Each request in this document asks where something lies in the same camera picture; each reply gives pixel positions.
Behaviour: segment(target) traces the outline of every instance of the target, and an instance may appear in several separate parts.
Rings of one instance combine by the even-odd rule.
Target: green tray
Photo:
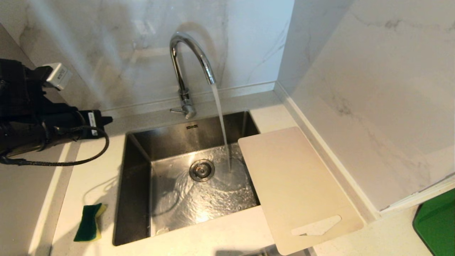
[[[412,226],[434,256],[454,256],[455,189],[424,202]]]

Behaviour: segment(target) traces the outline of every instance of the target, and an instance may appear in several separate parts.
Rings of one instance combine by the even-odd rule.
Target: kitchen sink
[[[218,116],[127,133],[114,245],[259,205],[237,143],[258,129],[248,111],[223,120],[229,152]]]

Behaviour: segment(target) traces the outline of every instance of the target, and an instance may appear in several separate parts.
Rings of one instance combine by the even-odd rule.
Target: sponge
[[[82,220],[77,230],[74,242],[89,242],[101,238],[101,232],[98,229],[96,218],[106,210],[106,205],[101,203],[97,205],[85,205],[82,210]]]

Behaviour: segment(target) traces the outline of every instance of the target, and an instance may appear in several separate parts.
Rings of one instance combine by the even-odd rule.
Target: cutting board
[[[364,226],[298,127],[238,142],[279,253],[289,255]]]

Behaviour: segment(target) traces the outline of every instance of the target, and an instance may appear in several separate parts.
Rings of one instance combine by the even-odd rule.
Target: drain strainer
[[[195,181],[207,181],[215,174],[215,166],[206,159],[194,162],[190,167],[190,176]]]

